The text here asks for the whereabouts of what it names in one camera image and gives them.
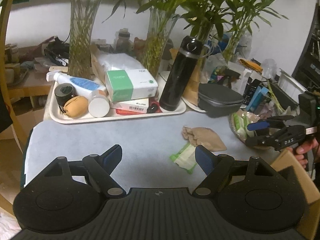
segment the green and white box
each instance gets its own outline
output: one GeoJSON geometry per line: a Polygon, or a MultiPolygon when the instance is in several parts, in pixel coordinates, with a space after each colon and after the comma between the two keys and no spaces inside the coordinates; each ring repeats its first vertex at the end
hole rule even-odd
{"type": "Polygon", "coordinates": [[[158,83],[146,69],[111,70],[106,72],[106,87],[115,103],[154,97],[158,83]]]}

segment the black cable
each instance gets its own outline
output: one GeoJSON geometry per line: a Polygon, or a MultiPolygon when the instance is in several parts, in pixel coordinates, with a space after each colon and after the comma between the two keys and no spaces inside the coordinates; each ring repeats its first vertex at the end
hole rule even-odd
{"type": "Polygon", "coordinates": [[[71,31],[69,31],[69,35],[68,35],[68,38],[65,40],[65,41],[63,41],[62,43],[66,43],[66,41],[69,39],[69,37],[70,37],[70,33],[71,33],[71,31]]]}

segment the beige pouch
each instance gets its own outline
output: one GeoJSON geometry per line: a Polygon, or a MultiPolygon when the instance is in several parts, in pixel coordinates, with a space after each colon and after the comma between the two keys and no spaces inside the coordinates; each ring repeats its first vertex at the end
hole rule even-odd
{"type": "Polygon", "coordinates": [[[196,127],[189,128],[184,126],[182,128],[182,135],[194,147],[202,145],[211,152],[220,152],[227,150],[227,147],[220,139],[219,135],[210,128],[196,127]]]}

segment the plastic bag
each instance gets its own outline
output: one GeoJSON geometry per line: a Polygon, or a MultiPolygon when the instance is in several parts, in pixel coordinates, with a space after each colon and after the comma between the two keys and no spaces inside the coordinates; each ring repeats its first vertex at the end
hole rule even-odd
{"type": "Polygon", "coordinates": [[[241,36],[239,44],[236,48],[236,54],[239,53],[242,58],[249,58],[251,52],[252,36],[249,31],[245,31],[241,36]]]}
{"type": "Polygon", "coordinates": [[[106,54],[101,51],[97,60],[105,71],[144,69],[138,60],[125,53],[106,54]]]}
{"type": "Polygon", "coordinates": [[[272,79],[274,81],[277,74],[277,63],[274,61],[274,59],[265,59],[261,63],[261,67],[263,68],[262,76],[266,79],[272,79]]]}
{"type": "Polygon", "coordinates": [[[50,59],[45,57],[36,57],[35,61],[38,62],[42,67],[47,68],[48,70],[51,66],[56,66],[55,63],[51,62],[50,59]]]}
{"type": "Polygon", "coordinates": [[[21,231],[15,217],[0,213],[0,240],[9,240],[21,231]]]}
{"type": "Polygon", "coordinates": [[[210,55],[205,61],[204,68],[202,70],[203,80],[201,80],[201,83],[208,83],[214,72],[218,72],[218,70],[227,66],[228,64],[221,53],[210,55]]]}

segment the brown box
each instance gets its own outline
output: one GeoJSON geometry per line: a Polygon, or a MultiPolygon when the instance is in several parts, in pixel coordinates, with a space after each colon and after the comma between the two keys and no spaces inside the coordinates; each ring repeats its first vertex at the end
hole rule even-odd
{"type": "Polygon", "coordinates": [[[290,151],[283,150],[279,157],[271,164],[271,167],[276,171],[289,166],[293,166],[309,206],[308,212],[302,217],[296,230],[306,239],[314,240],[320,217],[320,192],[308,173],[306,173],[290,151]]]}

